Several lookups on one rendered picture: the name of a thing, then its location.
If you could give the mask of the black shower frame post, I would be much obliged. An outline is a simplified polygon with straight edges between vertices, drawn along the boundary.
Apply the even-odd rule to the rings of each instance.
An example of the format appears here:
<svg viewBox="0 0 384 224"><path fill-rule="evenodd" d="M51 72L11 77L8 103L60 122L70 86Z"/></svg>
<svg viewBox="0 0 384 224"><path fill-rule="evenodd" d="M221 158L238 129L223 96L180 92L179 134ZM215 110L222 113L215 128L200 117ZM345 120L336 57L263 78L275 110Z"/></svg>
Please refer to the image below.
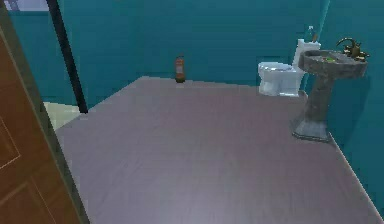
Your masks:
<svg viewBox="0 0 384 224"><path fill-rule="evenodd" d="M58 39L58 43L60 45L61 53L63 55L66 70L71 82L77 106L81 113L87 113L87 103L82 90L80 78L78 75L75 60L73 58L72 49L69 43L58 0L46 0L46 2Z"/></svg>

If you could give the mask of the brown wooden room door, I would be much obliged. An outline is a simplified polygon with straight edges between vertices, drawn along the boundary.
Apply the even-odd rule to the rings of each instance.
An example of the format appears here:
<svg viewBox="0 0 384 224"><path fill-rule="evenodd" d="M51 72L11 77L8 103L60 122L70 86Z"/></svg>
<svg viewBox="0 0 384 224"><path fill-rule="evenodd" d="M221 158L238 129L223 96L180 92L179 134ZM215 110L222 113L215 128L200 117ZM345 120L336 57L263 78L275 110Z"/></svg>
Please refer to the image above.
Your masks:
<svg viewBox="0 0 384 224"><path fill-rule="evenodd" d="M91 224L1 1L0 224Z"/></svg>

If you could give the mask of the red brown bottle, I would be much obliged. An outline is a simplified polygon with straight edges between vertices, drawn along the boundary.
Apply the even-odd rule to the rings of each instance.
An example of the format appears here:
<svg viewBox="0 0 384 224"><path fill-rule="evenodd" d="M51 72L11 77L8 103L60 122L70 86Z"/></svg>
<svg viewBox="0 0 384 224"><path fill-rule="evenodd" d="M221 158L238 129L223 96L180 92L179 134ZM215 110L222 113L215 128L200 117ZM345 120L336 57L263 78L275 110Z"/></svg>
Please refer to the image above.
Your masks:
<svg viewBox="0 0 384 224"><path fill-rule="evenodd" d="M175 80L177 83L183 83L185 81L183 56L178 56L175 60Z"/></svg>

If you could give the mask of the white toilet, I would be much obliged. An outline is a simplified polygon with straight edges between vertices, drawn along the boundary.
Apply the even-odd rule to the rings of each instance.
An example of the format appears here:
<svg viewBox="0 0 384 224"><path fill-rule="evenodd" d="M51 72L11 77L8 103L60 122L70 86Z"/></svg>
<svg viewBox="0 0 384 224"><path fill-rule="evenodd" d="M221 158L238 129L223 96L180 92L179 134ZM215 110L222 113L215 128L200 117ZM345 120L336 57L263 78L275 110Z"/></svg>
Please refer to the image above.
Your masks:
<svg viewBox="0 0 384 224"><path fill-rule="evenodd" d="M259 93L268 96L298 97L302 78L305 74L298 67L300 54L308 50L319 50L321 44L318 41L305 42L297 40L297 47L291 64L280 62L260 62L258 74L261 78Z"/></svg>

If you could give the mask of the brass sink faucet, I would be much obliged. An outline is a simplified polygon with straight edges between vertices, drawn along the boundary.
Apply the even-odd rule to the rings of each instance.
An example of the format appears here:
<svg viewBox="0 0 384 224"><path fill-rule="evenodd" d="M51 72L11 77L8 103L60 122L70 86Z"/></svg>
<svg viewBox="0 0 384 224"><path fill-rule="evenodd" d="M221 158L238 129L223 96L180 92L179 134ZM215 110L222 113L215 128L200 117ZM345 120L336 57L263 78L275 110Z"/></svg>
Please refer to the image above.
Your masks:
<svg viewBox="0 0 384 224"><path fill-rule="evenodd" d="M342 50L342 53L345 54L347 57L353 58L355 61L365 62L366 59L369 57L369 54L367 52L363 52L361 50L361 44L359 42L356 42L353 38L342 38L336 43L336 45L339 46L345 41L349 41L350 45L345 45Z"/></svg>

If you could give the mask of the grey stone pedestal sink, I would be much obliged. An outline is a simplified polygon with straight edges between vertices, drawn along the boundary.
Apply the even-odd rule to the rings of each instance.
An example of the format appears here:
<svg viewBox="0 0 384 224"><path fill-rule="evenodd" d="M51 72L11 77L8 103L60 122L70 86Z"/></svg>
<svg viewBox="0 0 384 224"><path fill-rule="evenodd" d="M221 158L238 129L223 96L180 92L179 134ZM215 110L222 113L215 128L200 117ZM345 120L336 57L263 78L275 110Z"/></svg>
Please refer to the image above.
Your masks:
<svg viewBox="0 0 384 224"><path fill-rule="evenodd" d="M336 61L327 62L327 57ZM363 77L367 66L367 61L355 61L333 50L302 52L298 67L305 73L314 75L315 81L303 111L292 122L292 135L299 139L329 142L326 117L335 81Z"/></svg>

